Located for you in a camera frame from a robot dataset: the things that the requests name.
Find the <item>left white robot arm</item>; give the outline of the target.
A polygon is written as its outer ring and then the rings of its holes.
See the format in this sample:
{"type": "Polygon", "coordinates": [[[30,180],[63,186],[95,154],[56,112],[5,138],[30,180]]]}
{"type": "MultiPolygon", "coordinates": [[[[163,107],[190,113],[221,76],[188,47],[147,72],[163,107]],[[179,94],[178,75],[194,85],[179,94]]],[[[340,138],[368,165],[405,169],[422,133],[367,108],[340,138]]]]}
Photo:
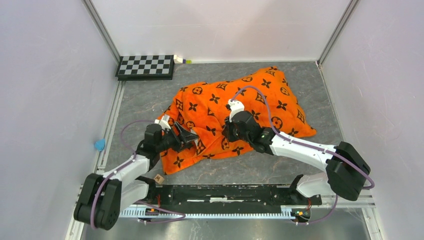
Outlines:
{"type": "Polygon", "coordinates": [[[110,230],[130,205],[159,204],[157,183],[144,174],[158,163],[161,153],[189,149],[198,139],[197,134],[179,123],[174,127],[149,124],[144,139],[128,160],[103,174],[91,173],[85,178],[73,212],[74,220],[93,229],[110,230]]]}

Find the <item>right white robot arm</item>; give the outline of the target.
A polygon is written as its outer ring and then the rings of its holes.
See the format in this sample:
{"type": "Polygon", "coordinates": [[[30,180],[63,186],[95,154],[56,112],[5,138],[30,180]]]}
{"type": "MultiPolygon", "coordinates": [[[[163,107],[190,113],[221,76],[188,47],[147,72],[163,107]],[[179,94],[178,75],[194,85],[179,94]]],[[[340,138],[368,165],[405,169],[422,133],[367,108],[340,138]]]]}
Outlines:
{"type": "Polygon", "coordinates": [[[356,201],[370,179],[369,165],[350,143],[325,145],[299,139],[260,126],[248,111],[226,117],[223,135],[229,142],[248,143],[258,153],[291,158],[319,169],[320,173],[293,181],[288,196],[295,204],[319,194],[356,201]]]}

